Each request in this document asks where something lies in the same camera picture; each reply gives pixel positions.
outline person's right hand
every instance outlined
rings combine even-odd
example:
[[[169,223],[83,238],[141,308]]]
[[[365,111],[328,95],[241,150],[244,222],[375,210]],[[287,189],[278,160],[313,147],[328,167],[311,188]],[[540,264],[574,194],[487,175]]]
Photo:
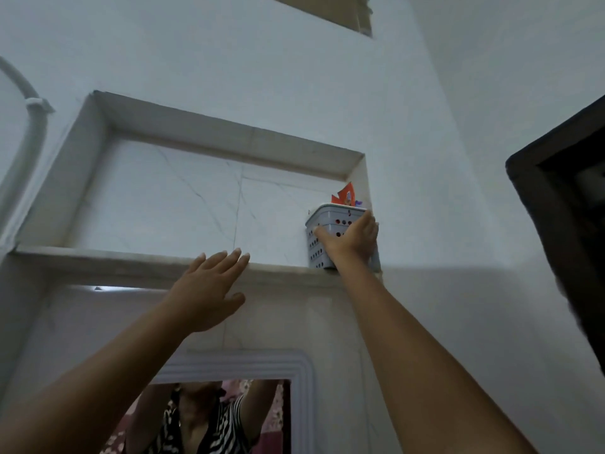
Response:
[[[315,228],[314,234],[332,260],[342,254],[347,254],[357,255],[367,263],[376,249],[378,223],[372,212],[366,210],[361,218],[351,224],[340,237],[329,234],[323,226]]]
[[[183,321],[187,332],[209,330],[244,304],[243,293],[225,298],[250,261],[249,253],[240,255],[240,249],[229,256],[223,251],[208,259],[202,253],[172,286],[162,303]]]

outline black and white shirt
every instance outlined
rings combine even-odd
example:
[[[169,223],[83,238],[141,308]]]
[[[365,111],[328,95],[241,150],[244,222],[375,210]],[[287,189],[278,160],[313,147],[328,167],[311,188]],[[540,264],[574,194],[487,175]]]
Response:
[[[201,440],[197,454],[248,454],[252,449],[244,434],[239,418],[243,395],[234,401],[216,401],[210,415],[208,431]],[[173,400],[164,411],[160,433],[144,454],[183,454],[183,441],[178,414],[178,404]]]

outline pipe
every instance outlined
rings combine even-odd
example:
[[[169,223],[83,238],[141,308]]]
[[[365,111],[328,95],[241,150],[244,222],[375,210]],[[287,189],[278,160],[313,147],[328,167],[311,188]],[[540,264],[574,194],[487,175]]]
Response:
[[[36,167],[46,138],[47,115],[54,109],[40,98],[32,84],[0,55],[0,71],[19,88],[28,113],[26,132],[4,179],[0,182],[0,236],[14,212]]]

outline woman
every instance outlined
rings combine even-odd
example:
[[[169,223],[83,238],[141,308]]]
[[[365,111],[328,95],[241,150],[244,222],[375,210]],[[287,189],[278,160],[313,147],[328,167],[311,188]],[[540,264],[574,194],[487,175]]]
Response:
[[[221,381],[155,384],[139,398],[126,431],[128,454],[247,453],[256,444],[278,381],[255,380],[221,402]]]
[[[535,453],[456,359],[370,272],[367,261],[377,234],[369,211],[342,237],[315,230],[343,279],[404,452]],[[186,336],[221,323],[244,303],[241,293],[225,299],[250,259],[240,255],[236,249],[229,256],[196,259],[155,309],[26,409],[5,418],[4,451],[64,454],[69,440],[74,451],[96,454]],[[187,454],[194,448],[186,447]]]

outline gray basket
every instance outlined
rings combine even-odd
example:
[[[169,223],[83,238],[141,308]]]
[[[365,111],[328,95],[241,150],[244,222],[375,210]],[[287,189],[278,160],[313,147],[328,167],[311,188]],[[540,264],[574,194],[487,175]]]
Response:
[[[328,257],[324,246],[313,234],[314,228],[323,226],[330,234],[341,236],[345,233],[349,225],[364,214],[366,210],[358,207],[338,204],[323,204],[309,216],[306,222],[307,232],[307,251],[308,251],[308,266],[317,267],[319,269],[335,268],[332,260]],[[376,250],[368,264],[374,272],[380,271],[380,260],[378,259],[378,251]]]

